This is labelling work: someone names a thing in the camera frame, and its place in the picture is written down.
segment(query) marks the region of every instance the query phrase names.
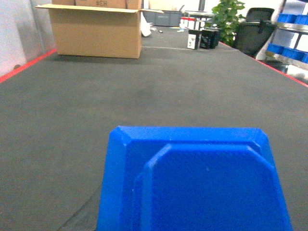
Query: red edge trim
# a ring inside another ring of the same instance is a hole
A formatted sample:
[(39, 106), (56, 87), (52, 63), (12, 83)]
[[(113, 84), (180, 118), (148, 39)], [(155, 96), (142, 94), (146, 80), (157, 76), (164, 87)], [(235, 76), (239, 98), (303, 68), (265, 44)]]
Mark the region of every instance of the red edge trim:
[(13, 77), (14, 75), (18, 74), (19, 72), (22, 72), (23, 70), (27, 69), (28, 67), (38, 63), (39, 61), (41, 61), (42, 59), (45, 59), (47, 56), (55, 53), (56, 51), (57, 51), (57, 49), (53, 49), (53, 50), (51, 50), (51, 51), (49, 51), (49, 52), (39, 56), (38, 58), (30, 61), (29, 63), (26, 63), (25, 65), (22, 65), (21, 67), (19, 67), (19, 68), (13, 70), (13, 71), (11, 71), (11, 72), (1, 76), (0, 77), (0, 83), (6, 81), (7, 79), (9, 79), (11, 77)]
[(281, 71), (275, 69), (274, 67), (271, 67), (271, 66), (269, 66), (269, 65), (267, 65), (267, 64), (265, 64), (265, 63), (263, 63), (263, 62), (261, 62), (261, 61), (259, 61), (259, 60), (257, 60), (257, 59), (254, 59), (254, 60), (256, 60), (257, 62), (263, 64), (264, 66), (267, 66), (268, 68), (270, 68), (270, 69), (272, 69), (272, 70), (274, 70), (274, 71), (276, 71), (276, 72), (278, 72), (278, 73), (280, 73), (280, 74), (286, 76), (287, 78), (289, 78), (289, 79), (291, 79), (291, 80), (293, 80), (293, 81), (295, 81), (295, 82), (297, 82), (297, 83), (299, 83), (299, 84), (305, 86), (306, 88), (308, 88), (308, 85), (307, 85), (306, 83), (303, 83), (303, 82), (299, 81), (298, 79), (293, 78), (292, 76), (289, 76), (289, 75), (287, 75), (286, 73), (281, 72)]

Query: black office chair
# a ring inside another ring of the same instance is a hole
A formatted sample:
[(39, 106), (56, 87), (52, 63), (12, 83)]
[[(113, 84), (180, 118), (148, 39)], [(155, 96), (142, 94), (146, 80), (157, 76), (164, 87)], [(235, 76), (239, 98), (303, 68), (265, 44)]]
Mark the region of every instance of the black office chair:
[(275, 28), (275, 25), (264, 21), (242, 22), (235, 36), (233, 48), (255, 58)]
[(246, 22), (270, 21), (274, 11), (272, 8), (250, 8), (246, 15)]

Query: blue storage bin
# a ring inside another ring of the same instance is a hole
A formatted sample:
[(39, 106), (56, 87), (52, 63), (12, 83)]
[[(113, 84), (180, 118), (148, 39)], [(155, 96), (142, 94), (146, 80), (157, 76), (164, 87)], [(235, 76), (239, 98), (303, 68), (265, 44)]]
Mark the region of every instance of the blue storage bin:
[(275, 54), (282, 54), (284, 47), (270, 43), (267, 50)]
[(257, 128), (117, 127), (96, 231), (292, 231)]
[(308, 15), (298, 15), (295, 24), (308, 25)]
[(305, 55), (305, 52), (291, 48), (284, 48), (282, 55), (290, 59), (296, 59), (301, 61)]
[(277, 22), (280, 22), (280, 23), (294, 23), (296, 19), (297, 19), (297, 15), (295, 15), (295, 14), (281, 13), (279, 15), (279, 17), (278, 17)]
[(308, 53), (305, 53), (302, 62), (308, 64)]

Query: green plant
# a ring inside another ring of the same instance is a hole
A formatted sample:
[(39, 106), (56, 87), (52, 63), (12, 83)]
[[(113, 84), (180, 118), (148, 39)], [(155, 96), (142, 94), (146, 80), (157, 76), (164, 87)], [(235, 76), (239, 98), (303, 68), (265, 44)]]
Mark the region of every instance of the green plant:
[(220, 3), (212, 9), (216, 15), (214, 25), (221, 28), (220, 41), (232, 46), (234, 36), (240, 24), (240, 19), (244, 18), (241, 14), (238, 15), (238, 10), (244, 9), (244, 4), (238, 0), (220, 0)]

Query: gray mat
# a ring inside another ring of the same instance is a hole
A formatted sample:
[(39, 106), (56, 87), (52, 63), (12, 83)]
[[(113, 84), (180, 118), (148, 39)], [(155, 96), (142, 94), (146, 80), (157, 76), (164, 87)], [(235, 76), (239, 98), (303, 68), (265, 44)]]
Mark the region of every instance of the gray mat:
[(0, 84), (2, 230), (82, 227), (70, 218), (101, 184), (117, 125), (263, 129), (293, 226), (308, 230), (308, 89), (222, 44), (186, 50), (186, 33), (163, 31), (144, 38), (138, 60), (53, 54)]
[(101, 186), (58, 231), (94, 231), (97, 223)]

